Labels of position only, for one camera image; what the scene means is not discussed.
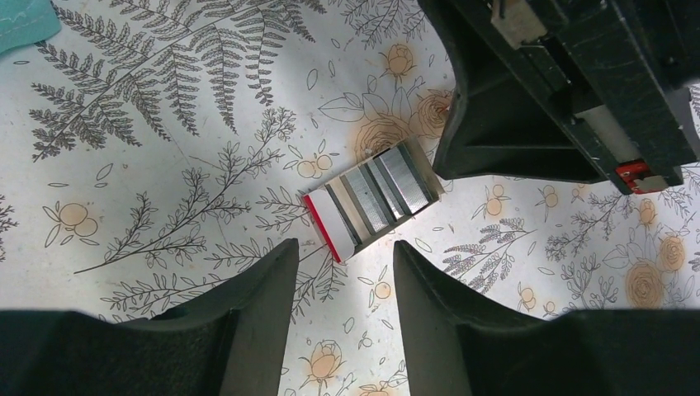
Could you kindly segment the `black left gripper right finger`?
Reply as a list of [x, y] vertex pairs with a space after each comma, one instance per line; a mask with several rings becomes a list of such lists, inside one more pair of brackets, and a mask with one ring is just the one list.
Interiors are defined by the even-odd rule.
[[393, 250], [413, 395], [696, 395], [695, 309], [574, 310], [552, 320], [508, 308]]

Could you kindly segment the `red staple box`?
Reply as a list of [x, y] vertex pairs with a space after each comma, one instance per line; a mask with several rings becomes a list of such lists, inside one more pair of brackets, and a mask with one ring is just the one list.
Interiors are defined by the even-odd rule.
[[302, 196], [335, 262], [361, 250], [440, 200], [444, 193], [419, 141], [410, 137]]

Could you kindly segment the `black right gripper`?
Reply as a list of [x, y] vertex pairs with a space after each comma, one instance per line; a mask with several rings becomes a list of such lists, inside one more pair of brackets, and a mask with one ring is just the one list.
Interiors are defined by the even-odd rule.
[[433, 160], [646, 194], [699, 159], [696, 1], [422, 1], [455, 76]]

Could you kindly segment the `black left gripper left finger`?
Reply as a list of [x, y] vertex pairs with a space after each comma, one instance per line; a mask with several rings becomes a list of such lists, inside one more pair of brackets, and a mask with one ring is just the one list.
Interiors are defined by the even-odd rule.
[[76, 311], [1, 313], [4, 395], [274, 395], [299, 244], [151, 319], [107, 323]]

